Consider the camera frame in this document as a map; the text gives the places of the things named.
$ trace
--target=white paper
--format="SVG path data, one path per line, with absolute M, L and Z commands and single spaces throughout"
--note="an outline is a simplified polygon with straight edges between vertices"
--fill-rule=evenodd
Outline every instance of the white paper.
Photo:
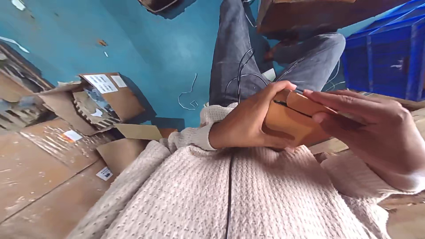
M 12 4 L 21 11 L 25 10 L 25 5 L 21 0 L 11 0 Z
M 112 172 L 109 170 L 108 167 L 104 167 L 101 171 L 96 173 L 96 176 L 101 178 L 102 180 L 106 181 L 112 177 Z
M 19 49 L 21 49 L 22 51 L 24 51 L 26 53 L 29 53 L 29 51 L 27 49 L 23 48 L 21 45 L 19 45 L 19 43 L 17 43 L 13 39 L 9 39 L 9 38 L 6 38 L 6 37 L 0 37 L 0 40 L 3 40 L 3 41 L 6 41 L 6 42 L 10 42 L 10 43 L 16 44 L 19 47 Z
M 100 111 L 98 108 L 96 108 L 96 112 L 94 112 L 93 114 L 90 114 L 91 116 L 97 116 L 97 117 L 102 117 L 102 111 Z
M 96 87 L 101 94 L 118 91 L 106 75 L 85 75 L 83 77 Z
M 79 135 L 77 132 L 73 130 L 68 130 L 65 133 L 63 133 L 66 137 L 70 138 L 73 141 L 77 141 L 82 138 L 81 135 Z
M 118 87 L 127 87 L 121 76 L 111 76 Z

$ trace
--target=white knit sweater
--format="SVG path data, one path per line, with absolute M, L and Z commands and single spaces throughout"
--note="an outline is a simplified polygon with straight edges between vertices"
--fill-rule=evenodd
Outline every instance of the white knit sweater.
M 234 107 L 150 142 L 68 238 L 223 238 L 231 154 L 230 238 L 389 238 L 377 202 L 403 192 L 349 152 L 319 164 L 305 146 L 214 151 L 211 125 Z

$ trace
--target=paper label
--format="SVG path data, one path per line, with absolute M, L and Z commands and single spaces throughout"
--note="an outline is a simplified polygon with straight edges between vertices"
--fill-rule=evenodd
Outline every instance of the paper label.
M 64 138 L 70 143 L 73 143 L 79 139 L 82 139 L 82 136 L 73 130 L 66 131 L 65 133 L 62 134 L 62 136 L 64 136 Z
M 111 76 L 118 87 L 127 87 L 121 76 Z
M 96 173 L 96 176 L 101 178 L 102 180 L 106 181 L 112 177 L 112 172 L 109 170 L 108 167 L 104 167 L 101 171 Z
M 118 91 L 106 75 L 85 75 L 83 77 L 96 87 L 101 94 Z

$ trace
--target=floor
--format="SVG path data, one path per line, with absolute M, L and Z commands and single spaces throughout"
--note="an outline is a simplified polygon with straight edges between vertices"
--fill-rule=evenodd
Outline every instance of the floor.
M 148 12 L 137 0 L 24 2 L 23 11 L 9 0 L 0 3 L 0 36 L 28 49 L 30 53 L 25 53 L 14 46 L 48 81 L 56 85 L 78 80 L 80 73 L 120 72 L 140 89 L 138 95 L 149 109 L 148 117 L 138 122 L 180 130 L 199 125 L 199 112 L 208 101 L 221 1 L 181 0 L 162 15 Z M 256 17 L 258 0 L 250 7 Z M 99 44 L 101 40 L 107 46 Z M 276 72 L 283 69 L 274 67 Z M 195 100 L 199 106 L 183 109 L 178 96 L 190 91 L 195 74 L 193 91 L 184 94 L 181 103 L 192 108 L 190 102 Z M 342 81 L 340 70 L 333 82 Z

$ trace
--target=jeans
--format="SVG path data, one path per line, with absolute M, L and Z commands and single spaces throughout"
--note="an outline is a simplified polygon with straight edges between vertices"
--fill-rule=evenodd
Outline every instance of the jeans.
M 248 24 L 241 0 L 223 0 L 211 69 L 210 105 L 226 107 L 238 102 L 237 80 L 227 90 L 226 87 L 230 80 L 238 76 L 239 62 L 251 48 Z M 345 38 L 338 33 L 317 35 L 297 45 L 280 47 L 274 53 L 274 59 L 289 65 L 276 77 L 276 81 L 288 80 L 301 89 L 321 91 L 344 48 Z M 261 76 L 254 57 L 243 68 L 242 74 Z M 255 76 L 242 77 L 241 100 L 264 87 L 264 82 Z

